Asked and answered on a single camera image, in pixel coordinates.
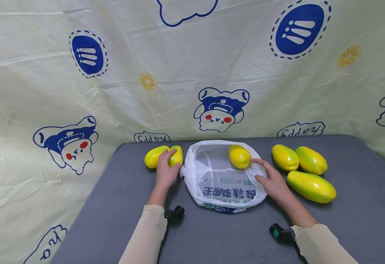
teal button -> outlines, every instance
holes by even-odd
[[[275,238],[277,238],[277,237],[279,236],[279,231],[277,231],[277,230],[274,230],[274,232],[273,232],[273,236],[274,236]]]

beige sleeve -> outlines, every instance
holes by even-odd
[[[156,264],[167,220],[160,205],[145,205],[119,264]]]
[[[300,253],[308,264],[357,264],[327,226],[317,224],[302,228],[294,225],[292,229]]]

fabric backdrop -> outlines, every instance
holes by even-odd
[[[338,133],[385,158],[385,0],[0,0],[0,263],[124,142]]]

fingers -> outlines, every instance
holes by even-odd
[[[164,150],[164,151],[160,154],[160,156],[159,156],[159,163],[165,160],[164,156],[165,156],[166,154],[167,154],[167,150]]]
[[[264,184],[268,181],[266,178],[264,178],[261,175],[256,175],[255,179],[264,187]]]
[[[257,164],[260,164],[261,166],[263,166],[264,160],[259,159],[259,158],[252,158],[251,162],[257,163]]]
[[[269,178],[276,172],[276,169],[273,168],[270,165],[270,163],[268,163],[267,161],[264,161],[264,160],[259,159],[259,158],[252,158],[251,162],[254,162],[254,163],[257,163],[257,164],[260,164],[261,166],[263,166],[263,168],[266,170]]]
[[[170,151],[164,150],[163,153],[161,153],[160,156],[159,156],[159,162],[162,162],[162,161],[166,161],[167,162],[168,159],[170,159],[170,156],[172,156],[176,152],[178,152],[178,150],[176,150],[176,149],[173,149],[173,150],[170,150]]]
[[[176,169],[178,172],[181,169],[182,165],[180,163],[176,163],[175,166],[173,166],[174,169]]]

lemon slice print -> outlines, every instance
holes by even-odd
[[[152,91],[157,86],[156,78],[154,78],[154,76],[149,73],[143,73],[139,77],[139,81],[141,82],[142,88],[146,89],[147,91]]]
[[[338,58],[338,67],[346,67],[358,59],[361,54],[361,48],[357,45],[352,45],[347,48]]]

